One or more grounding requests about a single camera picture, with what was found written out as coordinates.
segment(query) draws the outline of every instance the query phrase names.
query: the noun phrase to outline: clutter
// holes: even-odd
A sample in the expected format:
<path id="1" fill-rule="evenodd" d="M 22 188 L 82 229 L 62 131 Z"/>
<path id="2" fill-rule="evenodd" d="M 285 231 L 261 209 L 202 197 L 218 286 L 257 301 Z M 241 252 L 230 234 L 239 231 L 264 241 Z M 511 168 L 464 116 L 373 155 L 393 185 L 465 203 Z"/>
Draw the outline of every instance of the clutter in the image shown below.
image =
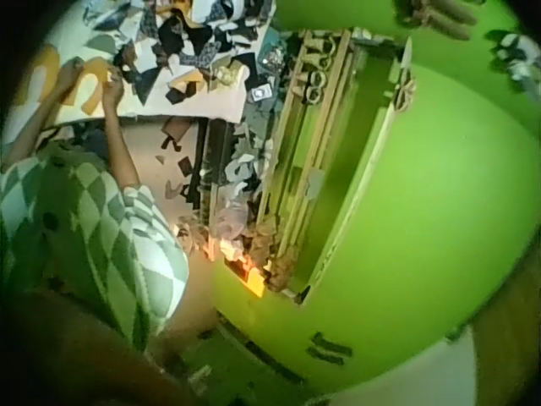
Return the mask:
<path id="1" fill-rule="evenodd" d="M 286 49 L 281 44 L 268 44 L 260 54 L 259 64 L 273 73 L 279 73 L 286 66 Z"/>
<path id="2" fill-rule="evenodd" d="M 477 19 L 470 8 L 455 0 L 410 0 L 411 13 L 404 18 L 409 25 L 430 27 L 455 40 L 468 41 L 469 25 Z"/>
<path id="3" fill-rule="evenodd" d="M 150 5 L 145 7 L 139 25 L 138 40 L 144 36 L 158 39 L 158 24 L 156 23 L 156 0 L 151 0 Z"/>
<path id="4" fill-rule="evenodd" d="M 413 95 L 417 89 L 415 79 L 411 72 L 413 44 L 412 39 L 408 38 L 402 60 L 400 64 L 400 77 L 396 84 L 395 109 L 398 112 L 405 112 L 413 103 Z"/>
<path id="5" fill-rule="evenodd" d="M 246 228 L 249 209 L 242 199 L 229 203 L 228 207 L 224 207 L 216 215 L 216 237 L 233 241 Z"/>
<path id="6" fill-rule="evenodd" d="M 312 38 L 304 42 L 304 45 L 311 50 L 332 56 L 336 51 L 336 42 L 329 36 L 327 38 Z"/>
<path id="7" fill-rule="evenodd" d="M 301 59 L 304 63 L 312 65 L 318 70 L 328 70 L 332 65 L 332 59 L 329 55 L 322 53 L 307 53 Z"/>
<path id="8" fill-rule="evenodd" d="M 161 72 L 161 68 L 149 69 L 142 74 L 136 74 L 133 79 L 133 84 L 137 97 L 141 101 L 141 104 L 144 106 L 146 101 L 149 98 L 149 94 L 154 87 L 158 75 Z"/>
<path id="9" fill-rule="evenodd" d="M 244 246 L 243 243 L 237 239 L 234 241 L 221 239 L 220 251 L 224 254 L 226 260 L 231 262 L 240 261 L 243 258 Z"/>
<path id="10" fill-rule="evenodd" d="M 323 92 L 320 88 L 312 86 L 294 86 L 292 89 L 293 94 L 303 99 L 303 104 L 318 104 L 323 99 Z"/>
<path id="11" fill-rule="evenodd" d="M 172 185 L 171 185 L 171 181 L 167 180 L 167 182 L 166 182 L 166 199 L 171 200 L 171 199 L 174 199 L 175 197 L 179 196 L 182 189 L 183 189 L 183 183 L 182 182 L 180 184 L 178 184 L 178 186 L 176 188 L 173 188 Z"/>
<path id="12" fill-rule="evenodd" d="M 536 102 L 541 102 L 541 47 L 530 37 L 515 33 L 503 36 L 495 50 L 512 80 Z"/>
<path id="13" fill-rule="evenodd" d="M 275 259 L 270 269 L 271 276 L 265 281 L 265 285 L 269 290 L 280 292 L 287 286 L 297 262 L 298 252 L 296 246 L 290 245 L 284 255 Z"/>
<path id="14" fill-rule="evenodd" d="M 161 47 L 168 57 L 181 52 L 184 48 L 183 36 L 175 31 L 175 27 L 178 26 L 182 27 L 182 23 L 176 17 L 171 17 L 158 29 Z"/>

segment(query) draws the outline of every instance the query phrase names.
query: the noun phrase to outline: fabric scrap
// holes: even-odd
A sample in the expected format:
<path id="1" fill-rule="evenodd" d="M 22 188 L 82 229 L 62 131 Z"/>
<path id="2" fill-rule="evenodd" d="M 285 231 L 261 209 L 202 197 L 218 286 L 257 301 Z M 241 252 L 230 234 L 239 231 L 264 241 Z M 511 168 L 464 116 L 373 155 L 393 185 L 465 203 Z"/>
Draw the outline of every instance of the fabric scrap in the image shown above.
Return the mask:
<path id="1" fill-rule="evenodd" d="M 94 38 L 86 42 L 85 47 L 110 53 L 111 55 L 115 55 L 117 53 L 115 39 L 112 36 L 108 36 L 107 34 L 100 34 L 98 36 L 95 36 Z"/>
<path id="2" fill-rule="evenodd" d="M 212 8 L 210 9 L 210 14 L 206 18 L 206 24 L 213 23 L 215 21 L 220 21 L 221 19 L 227 19 L 227 13 L 224 9 L 224 6 L 222 4 L 221 0 L 215 0 L 214 4 L 212 4 Z"/>
<path id="3" fill-rule="evenodd" d="M 180 25 L 181 22 L 176 17 L 166 19 L 158 29 L 158 37 L 161 46 L 167 56 L 179 53 L 184 48 L 183 36 L 173 32 L 173 27 Z"/>
<path id="4" fill-rule="evenodd" d="M 200 55 L 187 55 L 185 53 L 180 53 L 178 62 L 181 65 L 195 66 L 196 68 L 206 68 L 212 63 L 212 60 L 218 53 L 220 49 L 220 42 L 209 42 L 205 44 Z"/>
<path id="5" fill-rule="evenodd" d="M 180 168 L 180 171 L 183 173 L 183 176 L 185 178 L 194 173 L 194 167 L 192 166 L 192 162 L 187 156 L 178 161 L 178 167 Z"/>
<path id="6" fill-rule="evenodd" d="M 174 105 L 183 102 L 186 99 L 186 95 L 175 88 L 171 88 L 166 94 L 166 99 Z"/>
<path id="7" fill-rule="evenodd" d="M 146 101 L 149 98 L 149 94 L 154 87 L 158 75 L 161 72 L 161 68 L 149 69 L 142 74 L 135 75 L 134 88 L 137 93 L 137 97 L 141 101 L 141 104 L 144 106 Z"/>
<path id="8" fill-rule="evenodd" d="M 167 180 L 167 182 L 166 182 L 166 193 L 165 193 L 166 199 L 167 200 L 172 200 L 175 197 L 179 196 L 180 192 L 182 191 L 182 188 L 183 188 L 183 183 L 182 182 L 180 184 L 178 184 L 178 186 L 176 188 L 173 188 L 172 185 L 171 185 L 171 181 Z"/>
<path id="9" fill-rule="evenodd" d="M 156 23 L 156 2 L 146 7 L 139 25 L 139 35 L 158 39 L 158 24 Z"/>

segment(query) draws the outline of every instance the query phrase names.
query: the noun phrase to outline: fabric piece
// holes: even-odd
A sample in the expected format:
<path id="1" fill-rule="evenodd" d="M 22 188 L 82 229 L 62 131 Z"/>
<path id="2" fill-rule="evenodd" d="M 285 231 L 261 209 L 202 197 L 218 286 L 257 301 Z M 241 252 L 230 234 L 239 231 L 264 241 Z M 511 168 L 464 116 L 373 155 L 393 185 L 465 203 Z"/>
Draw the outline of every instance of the fabric piece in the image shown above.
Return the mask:
<path id="1" fill-rule="evenodd" d="M 117 46 L 115 44 L 115 39 L 112 36 L 108 36 L 107 34 L 101 34 L 99 36 L 95 36 L 88 42 L 86 42 L 85 47 L 96 49 L 98 51 L 110 53 L 111 55 L 114 55 L 117 53 Z"/>
<path id="2" fill-rule="evenodd" d="M 221 0 L 215 0 L 214 4 L 212 4 L 212 8 L 210 9 L 210 14 L 206 18 L 206 23 L 208 24 L 215 21 L 220 21 L 221 19 L 226 19 L 226 18 L 227 18 L 226 10 L 221 4 Z"/>
<path id="3" fill-rule="evenodd" d="M 171 181 L 167 180 L 167 182 L 166 182 L 166 193 L 165 193 L 166 199 L 167 200 L 172 200 L 175 197 L 179 196 L 182 189 L 183 189 L 183 183 L 182 182 L 180 184 L 178 184 L 178 186 L 176 188 L 173 188 L 172 185 L 171 185 Z"/>
<path id="4" fill-rule="evenodd" d="M 241 64 L 245 65 L 249 69 L 249 76 L 244 81 L 244 86 L 246 91 L 252 90 L 254 87 L 262 85 L 258 77 L 257 63 L 255 62 L 255 53 L 242 53 L 236 57 L 231 58 L 232 62 L 239 61 Z"/>
<path id="5" fill-rule="evenodd" d="M 137 97 L 139 98 L 143 106 L 146 104 L 146 101 L 149 98 L 149 94 L 152 91 L 152 88 L 154 87 L 154 84 L 158 79 L 158 75 L 160 74 L 160 72 L 161 68 L 157 67 L 149 69 L 142 74 L 135 75 L 135 92 L 137 93 Z"/>
<path id="6" fill-rule="evenodd" d="M 94 154 L 52 142 L 1 175 L 0 195 L 0 297 L 41 286 L 52 256 L 77 300 L 144 350 L 188 277 L 150 190 L 121 192 Z"/>
<path id="7" fill-rule="evenodd" d="M 157 40 L 158 36 L 158 24 L 156 23 L 156 3 L 151 4 L 143 11 L 143 17 L 139 25 L 139 33 L 142 36 L 153 38 Z"/>
<path id="8" fill-rule="evenodd" d="M 131 8 L 130 3 L 125 3 L 120 6 L 116 11 L 107 16 L 103 21 L 97 24 L 94 27 L 94 30 L 98 31 L 113 31 L 118 30 L 120 25 L 124 22 L 126 17 L 128 17 L 128 12 Z"/>
<path id="9" fill-rule="evenodd" d="M 183 28 L 186 31 L 189 40 L 192 42 L 192 46 L 194 47 L 194 54 L 200 55 L 212 37 L 212 29 L 209 26 L 191 28 L 186 23 L 184 14 L 177 10 L 172 10 L 172 12 L 183 22 Z"/>
<path id="10" fill-rule="evenodd" d="M 158 37 L 163 51 L 167 56 L 179 53 L 184 48 L 184 40 L 181 34 L 177 31 L 173 32 L 173 27 L 177 27 L 182 23 L 176 17 L 166 19 L 158 29 Z"/>
<path id="11" fill-rule="evenodd" d="M 178 167 L 180 168 L 180 171 L 183 173 L 183 176 L 185 178 L 194 173 L 194 167 L 192 167 L 192 162 L 190 162 L 189 157 L 187 156 L 178 161 Z"/>
<path id="12" fill-rule="evenodd" d="M 166 94 L 166 99 L 171 104 L 178 104 L 186 99 L 186 95 L 177 89 L 170 89 Z"/>
<path id="13" fill-rule="evenodd" d="M 178 63 L 181 65 L 195 66 L 196 68 L 206 68 L 212 63 L 212 60 L 221 47 L 220 42 L 209 42 L 205 44 L 199 56 L 186 55 L 180 53 Z"/>
<path id="14" fill-rule="evenodd" d="M 152 52 L 156 55 L 156 64 L 162 68 L 169 69 L 169 57 L 160 42 L 152 46 Z"/>
<path id="15" fill-rule="evenodd" d="M 172 116 L 163 124 L 161 132 L 169 135 L 178 143 L 186 135 L 193 123 L 192 118 Z"/>
<path id="16" fill-rule="evenodd" d="M 234 45 L 232 41 L 227 39 L 227 34 L 220 29 L 216 29 L 214 32 L 214 40 L 221 43 L 219 53 L 229 52 L 233 49 Z"/>

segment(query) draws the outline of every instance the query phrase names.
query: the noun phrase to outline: floor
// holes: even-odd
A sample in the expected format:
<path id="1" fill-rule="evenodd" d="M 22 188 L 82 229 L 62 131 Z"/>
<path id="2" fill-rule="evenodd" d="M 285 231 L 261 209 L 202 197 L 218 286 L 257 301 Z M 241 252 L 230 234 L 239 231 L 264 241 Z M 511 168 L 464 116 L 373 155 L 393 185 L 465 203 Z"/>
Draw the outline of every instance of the floor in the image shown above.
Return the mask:
<path id="1" fill-rule="evenodd" d="M 180 216 L 191 212 L 191 205 L 178 195 L 168 200 L 165 196 L 166 182 L 171 181 L 175 188 L 179 183 L 189 184 L 190 177 L 184 177 L 179 169 L 178 161 L 188 156 L 194 163 L 194 148 L 197 128 L 193 126 L 183 137 L 176 151 L 170 144 L 165 150 L 161 148 L 166 135 L 161 128 L 167 118 L 145 118 L 134 122 L 123 123 L 124 139 L 134 159 L 141 182 L 146 184 L 156 199 L 164 217 L 172 227 Z M 197 334 L 216 324 L 216 313 L 212 306 L 210 262 L 200 252 L 189 258 L 189 279 L 183 299 L 174 313 L 170 324 L 155 343 L 155 351 L 180 351 L 187 343 L 195 340 Z"/>

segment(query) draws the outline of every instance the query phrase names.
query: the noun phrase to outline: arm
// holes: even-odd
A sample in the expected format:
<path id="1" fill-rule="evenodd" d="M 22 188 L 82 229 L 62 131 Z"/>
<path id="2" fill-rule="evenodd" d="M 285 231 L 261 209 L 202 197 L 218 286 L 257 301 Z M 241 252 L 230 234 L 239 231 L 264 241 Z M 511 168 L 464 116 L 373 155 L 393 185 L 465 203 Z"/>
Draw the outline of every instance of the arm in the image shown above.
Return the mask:
<path id="1" fill-rule="evenodd" d="M 71 301 L 35 291 L 6 307 L 10 331 L 67 404 L 104 398 L 139 406 L 197 404 L 186 384 L 163 375 L 116 332 Z"/>
<path id="2" fill-rule="evenodd" d="M 109 148 L 112 176 L 117 180 L 120 190 L 127 186 L 140 184 L 134 161 L 129 155 L 128 147 L 124 142 L 120 123 L 118 121 L 117 106 L 124 93 L 123 81 L 120 73 L 115 70 L 112 81 L 103 85 L 103 112 L 105 113 L 105 133 Z"/>
<path id="3" fill-rule="evenodd" d="M 32 114 L 32 117 L 21 129 L 19 135 L 2 164 L 2 172 L 6 172 L 16 162 L 30 156 L 36 147 L 37 137 L 51 115 L 55 106 L 63 99 L 63 96 L 74 87 L 83 68 L 80 58 L 71 59 L 65 63 L 58 73 L 57 83 L 52 92 L 41 102 L 41 105 Z"/>

